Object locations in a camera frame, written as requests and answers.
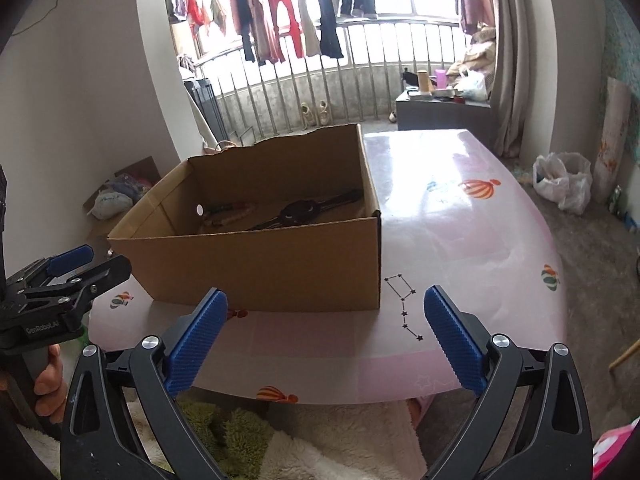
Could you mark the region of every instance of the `constellation print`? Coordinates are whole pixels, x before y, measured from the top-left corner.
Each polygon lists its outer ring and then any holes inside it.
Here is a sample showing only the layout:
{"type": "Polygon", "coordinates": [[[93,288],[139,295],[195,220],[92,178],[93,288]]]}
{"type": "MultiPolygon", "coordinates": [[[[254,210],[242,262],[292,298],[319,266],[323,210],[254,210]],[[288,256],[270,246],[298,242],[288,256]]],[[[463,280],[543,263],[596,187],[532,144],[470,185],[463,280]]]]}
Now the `constellation print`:
{"type": "Polygon", "coordinates": [[[400,299],[400,303],[402,304],[402,328],[412,334],[418,341],[422,341],[424,338],[420,334],[415,333],[409,328],[409,324],[406,320],[408,312],[406,311],[406,307],[404,306],[404,300],[406,300],[410,295],[415,294],[415,289],[411,288],[411,285],[406,282],[406,279],[404,279],[402,274],[396,274],[395,276],[391,276],[390,278],[385,278],[385,282],[396,293],[396,295],[400,299]],[[396,280],[396,286],[393,286],[391,280],[396,280]],[[398,292],[398,290],[404,288],[405,286],[406,290],[408,290],[409,292],[403,296],[402,294],[400,294],[400,292],[398,292]]]}

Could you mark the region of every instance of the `blue gripper pad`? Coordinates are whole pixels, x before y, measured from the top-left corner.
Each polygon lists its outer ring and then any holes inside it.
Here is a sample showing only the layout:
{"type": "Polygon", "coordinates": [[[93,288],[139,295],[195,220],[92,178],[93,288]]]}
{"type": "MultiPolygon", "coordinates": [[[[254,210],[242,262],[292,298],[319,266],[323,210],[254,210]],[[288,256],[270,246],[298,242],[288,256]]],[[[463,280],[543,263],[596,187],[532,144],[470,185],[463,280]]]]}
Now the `blue gripper pad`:
{"type": "Polygon", "coordinates": [[[192,314],[180,317],[163,335],[164,387],[169,395],[191,388],[226,321],[226,295],[212,288],[192,314]]]}
{"type": "Polygon", "coordinates": [[[480,396],[487,385],[484,354],[458,318],[459,311],[439,287],[424,293],[424,316],[463,388],[480,396]]]}
{"type": "Polygon", "coordinates": [[[47,266],[47,274],[52,278],[59,278],[78,267],[90,264],[93,259],[94,250],[88,245],[83,245],[54,256],[47,266]]]}

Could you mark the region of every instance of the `white plastic bag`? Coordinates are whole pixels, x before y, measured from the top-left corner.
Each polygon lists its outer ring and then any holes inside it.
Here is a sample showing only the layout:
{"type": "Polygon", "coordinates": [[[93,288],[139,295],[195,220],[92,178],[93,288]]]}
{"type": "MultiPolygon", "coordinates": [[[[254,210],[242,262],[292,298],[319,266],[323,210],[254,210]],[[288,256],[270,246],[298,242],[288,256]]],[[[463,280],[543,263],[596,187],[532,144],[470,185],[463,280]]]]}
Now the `white plastic bag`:
{"type": "Polygon", "coordinates": [[[95,198],[94,207],[89,211],[89,214],[94,215],[98,220],[108,220],[132,207],[133,200],[127,195],[107,189],[101,191],[95,198]]]}
{"type": "Polygon", "coordinates": [[[467,76],[460,73],[462,80],[456,85],[456,90],[462,92],[462,97],[472,101],[486,101],[489,97],[486,94],[484,75],[476,70],[467,70],[467,76]]]}
{"type": "Polygon", "coordinates": [[[533,164],[533,189],[569,213],[584,213],[592,182],[591,163],[580,153],[540,155],[533,164]]]}

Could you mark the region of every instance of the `shoe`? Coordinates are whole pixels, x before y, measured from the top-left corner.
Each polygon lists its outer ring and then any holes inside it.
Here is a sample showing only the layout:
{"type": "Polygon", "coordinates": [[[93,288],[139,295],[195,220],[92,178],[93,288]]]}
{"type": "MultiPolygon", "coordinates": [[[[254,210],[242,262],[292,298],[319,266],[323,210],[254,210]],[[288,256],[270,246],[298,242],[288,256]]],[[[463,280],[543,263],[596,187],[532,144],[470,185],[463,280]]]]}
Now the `shoe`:
{"type": "Polygon", "coordinates": [[[325,101],[320,101],[320,109],[318,110],[318,119],[320,119],[321,126],[327,126],[331,121],[329,116],[329,109],[325,101]]]}
{"type": "Polygon", "coordinates": [[[316,115],[311,111],[309,105],[306,103],[302,103],[300,105],[300,109],[302,110],[302,118],[305,121],[305,130],[309,126],[316,126],[316,115]]]}

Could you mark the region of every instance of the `cable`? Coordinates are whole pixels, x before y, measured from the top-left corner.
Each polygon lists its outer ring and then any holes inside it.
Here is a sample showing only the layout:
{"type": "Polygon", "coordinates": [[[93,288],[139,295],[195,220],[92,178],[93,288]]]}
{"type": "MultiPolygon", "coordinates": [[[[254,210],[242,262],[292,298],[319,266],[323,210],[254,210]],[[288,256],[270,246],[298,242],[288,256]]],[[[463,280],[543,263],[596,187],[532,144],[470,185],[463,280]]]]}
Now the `cable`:
{"type": "Polygon", "coordinates": [[[47,11],[47,13],[46,13],[43,17],[41,17],[37,22],[31,23],[31,25],[29,25],[29,27],[24,28],[23,30],[19,30],[18,32],[14,32],[14,33],[11,35],[11,37],[18,36],[18,35],[22,34],[23,32],[26,32],[26,31],[27,31],[27,30],[29,30],[30,28],[35,27],[37,24],[39,24],[39,23],[43,22],[43,21],[44,21],[44,19],[45,19],[47,16],[49,16],[49,15],[50,15],[54,10],[56,10],[56,9],[58,8],[58,2],[59,2],[59,1],[60,1],[60,0],[56,0],[56,4],[55,4],[53,7],[51,7],[51,8],[47,11]]]}

